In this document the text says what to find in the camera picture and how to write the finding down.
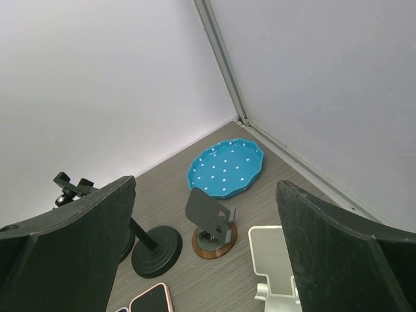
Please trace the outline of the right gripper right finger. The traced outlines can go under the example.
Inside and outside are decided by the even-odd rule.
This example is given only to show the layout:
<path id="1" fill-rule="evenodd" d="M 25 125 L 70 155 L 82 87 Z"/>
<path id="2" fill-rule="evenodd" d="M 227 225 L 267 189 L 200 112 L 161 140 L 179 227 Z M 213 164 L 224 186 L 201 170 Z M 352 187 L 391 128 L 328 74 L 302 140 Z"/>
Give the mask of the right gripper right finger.
<path id="1" fill-rule="evenodd" d="M 414 311 L 415 234 L 279 181 L 276 201 L 303 311 Z"/>

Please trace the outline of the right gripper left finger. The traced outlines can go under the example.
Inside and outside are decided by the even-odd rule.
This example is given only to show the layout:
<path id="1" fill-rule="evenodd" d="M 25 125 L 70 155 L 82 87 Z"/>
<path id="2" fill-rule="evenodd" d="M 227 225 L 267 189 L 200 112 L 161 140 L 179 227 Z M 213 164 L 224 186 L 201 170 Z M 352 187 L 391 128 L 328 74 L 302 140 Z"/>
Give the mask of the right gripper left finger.
<path id="1" fill-rule="evenodd" d="M 104 311 L 125 246 L 136 181 L 1 229 L 2 311 Z"/>

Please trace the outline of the black phone stand short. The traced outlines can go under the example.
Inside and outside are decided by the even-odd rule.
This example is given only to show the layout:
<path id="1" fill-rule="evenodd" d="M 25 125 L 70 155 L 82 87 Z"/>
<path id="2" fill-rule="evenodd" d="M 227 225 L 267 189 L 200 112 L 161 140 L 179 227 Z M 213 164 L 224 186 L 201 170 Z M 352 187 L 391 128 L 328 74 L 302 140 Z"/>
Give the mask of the black phone stand short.
<path id="1" fill-rule="evenodd" d="M 131 250 L 133 249 L 133 246 L 135 244 L 135 234 L 128 229 L 125 234 L 125 244 L 124 248 L 122 250 L 120 261 L 119 263 L 123 262 L 125 258 L 130 254 Z"/>

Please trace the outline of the lavender phone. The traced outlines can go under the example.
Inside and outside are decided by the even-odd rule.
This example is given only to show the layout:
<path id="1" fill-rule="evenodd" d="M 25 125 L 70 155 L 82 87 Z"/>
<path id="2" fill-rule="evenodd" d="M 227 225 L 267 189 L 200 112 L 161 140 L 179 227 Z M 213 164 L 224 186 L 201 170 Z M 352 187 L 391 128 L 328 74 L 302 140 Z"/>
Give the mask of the lavender phone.
<path id="1" fill-rule="evenodd" d="M 129 312 L 129 309 L 127 307 L 121 307 L 117 309 L 115 312 Z"/>

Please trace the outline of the black phone stand tall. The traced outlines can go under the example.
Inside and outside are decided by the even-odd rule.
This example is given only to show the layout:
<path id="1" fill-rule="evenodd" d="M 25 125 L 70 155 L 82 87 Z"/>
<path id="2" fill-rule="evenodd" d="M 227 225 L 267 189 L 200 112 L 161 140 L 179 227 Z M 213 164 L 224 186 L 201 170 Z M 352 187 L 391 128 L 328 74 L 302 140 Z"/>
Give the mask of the black phone stand tall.
<path id="1" fill-rule="evenodd" d="M 94 183 L 82 178 L 77 185 L 71 183 L 70 177 L 59 172 L 53 179 L 62 189 L 62 194 L 55 200 L 55 205 L 61 207 L 73 202 L 74 197 L 82 198 L 97 188 Z M 170 226 L 158 226 L 144 231 L 131 218 L 129 227 L 135 234 L 135 244 L 130 252 L 133 270 L 142 278 L 156 278 L 168 272 L 179 259 L 183 247 L 180 233 Z"/>

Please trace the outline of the pink case phone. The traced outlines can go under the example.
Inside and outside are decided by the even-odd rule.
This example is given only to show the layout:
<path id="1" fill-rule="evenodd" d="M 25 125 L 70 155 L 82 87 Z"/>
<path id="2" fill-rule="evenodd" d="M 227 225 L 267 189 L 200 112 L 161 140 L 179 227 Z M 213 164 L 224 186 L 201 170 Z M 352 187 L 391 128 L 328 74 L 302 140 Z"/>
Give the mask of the pink case phone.
<path id="1" fill-rule="evenodd" d="M 170 291 L 165 283 L 158 283 L 129 303 L 130 312 L 174 312 Z"/>

